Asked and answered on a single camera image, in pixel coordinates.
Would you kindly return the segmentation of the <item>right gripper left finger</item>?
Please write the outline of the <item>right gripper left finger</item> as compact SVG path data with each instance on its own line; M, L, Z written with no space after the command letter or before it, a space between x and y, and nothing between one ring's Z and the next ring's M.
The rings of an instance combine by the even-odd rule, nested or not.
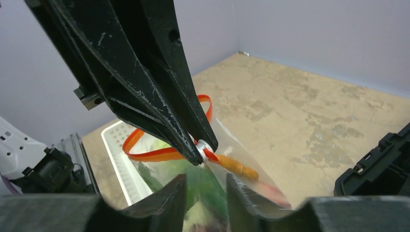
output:
M99 194L23 194L0 199L2 232L180 232L187 177L122 210Z

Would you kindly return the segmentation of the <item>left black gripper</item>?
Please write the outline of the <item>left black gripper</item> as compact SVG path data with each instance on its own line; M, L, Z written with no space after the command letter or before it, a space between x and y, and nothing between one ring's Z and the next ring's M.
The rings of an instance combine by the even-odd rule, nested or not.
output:
M78 133L45 149L45 157L26 167L11 183L22 193L99 193L87 153Z

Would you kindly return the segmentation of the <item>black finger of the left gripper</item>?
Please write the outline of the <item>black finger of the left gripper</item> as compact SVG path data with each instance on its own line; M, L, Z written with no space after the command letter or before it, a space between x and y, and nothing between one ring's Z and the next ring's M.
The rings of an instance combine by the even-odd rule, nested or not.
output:
M193 165L204 160L148 69L138 60L111 0L28 0L79 86L122 121L166 141Z
M140 63L176 114L184 132L219 146L199 103L172 0L113 0L119 22Z

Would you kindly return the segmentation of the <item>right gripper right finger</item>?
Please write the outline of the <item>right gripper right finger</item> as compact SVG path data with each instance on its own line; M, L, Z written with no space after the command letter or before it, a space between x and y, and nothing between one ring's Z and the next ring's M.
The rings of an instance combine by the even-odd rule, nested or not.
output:
M408 232L410 199L404 196L308 198L287 210L226 177L228 218L233 232Z

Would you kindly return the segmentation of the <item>white plastic basket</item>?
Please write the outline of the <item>white plastic basket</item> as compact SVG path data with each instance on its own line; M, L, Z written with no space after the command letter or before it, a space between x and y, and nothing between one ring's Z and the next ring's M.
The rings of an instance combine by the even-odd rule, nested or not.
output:
M127 206L152 194L152 190L138 173L134 163L123 152L122 145L135 127L117 121L101 132L102 141L114 168Z

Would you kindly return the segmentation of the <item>clear zip top bag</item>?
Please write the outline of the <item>clear zip top bag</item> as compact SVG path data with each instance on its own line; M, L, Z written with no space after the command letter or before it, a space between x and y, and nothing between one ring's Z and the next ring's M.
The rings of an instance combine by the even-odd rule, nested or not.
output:
M206 118L219 140L219 147L213 150L209 145L194 139L200 153L205 159L197 166L204 166L211 170L220 185L226 192L226 175L233 174L249 189L254 190L257 182L263 182L272 186L277 185L260 167L253 156L244 146L223 126L213 114L212 100L208 95L198 95L198 100L205 112ZM186 160L177 150L168 143L155 138L141 129L135 129L125 140L122 146L123 152L135 164L136 162L163 162L172 160ZM259 173L258 181L251 181L243 176L236 175L219 165L216 155L224 155L233 158L242 164L255 169Z

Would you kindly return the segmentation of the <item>pink peach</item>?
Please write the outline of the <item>pink peach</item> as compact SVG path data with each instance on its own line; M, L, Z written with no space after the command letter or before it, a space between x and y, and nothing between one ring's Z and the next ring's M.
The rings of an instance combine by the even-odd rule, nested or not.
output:
M291 209L292 206L288 202L286 196L283 192L276 186L272 186L263 182L257 182L254 185L254 190L260 195L266 197L270 201L282 206L286 209Z

